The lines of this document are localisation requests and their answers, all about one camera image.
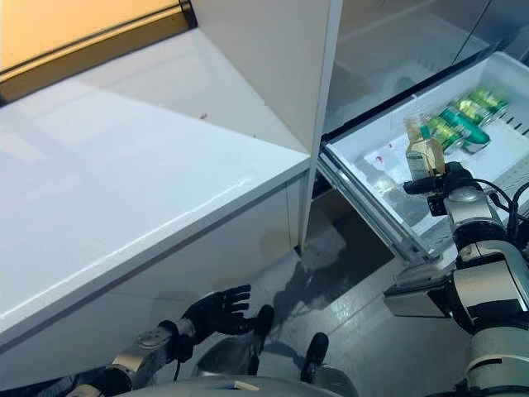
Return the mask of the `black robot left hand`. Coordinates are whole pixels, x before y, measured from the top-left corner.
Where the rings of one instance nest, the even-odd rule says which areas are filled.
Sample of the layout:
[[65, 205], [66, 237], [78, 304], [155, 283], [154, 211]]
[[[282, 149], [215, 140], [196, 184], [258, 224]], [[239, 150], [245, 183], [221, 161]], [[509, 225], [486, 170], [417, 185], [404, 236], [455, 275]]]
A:
[[193, 325], [193, 344], [198, 345], [213, 333], [223, 335], [243, 335], [254, 325], [251, 318], [245, 317], [250, 307], [251, 285], [240, 285], [217, 291], [192, 304], [183, 314]]

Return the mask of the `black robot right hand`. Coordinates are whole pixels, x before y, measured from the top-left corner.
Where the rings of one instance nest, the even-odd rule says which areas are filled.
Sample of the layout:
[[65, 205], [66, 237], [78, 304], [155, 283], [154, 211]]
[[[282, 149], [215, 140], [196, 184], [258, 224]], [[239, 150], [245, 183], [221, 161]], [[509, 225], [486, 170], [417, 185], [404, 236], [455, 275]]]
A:
[[403, 184], [403, 189], [409, 195], [441, 194], [446, 196], [456, 189], [476, 186], [477, 183], [472, 174], [461, 163], [451, 161], [446, 164], [442, 175], [407, 181]]

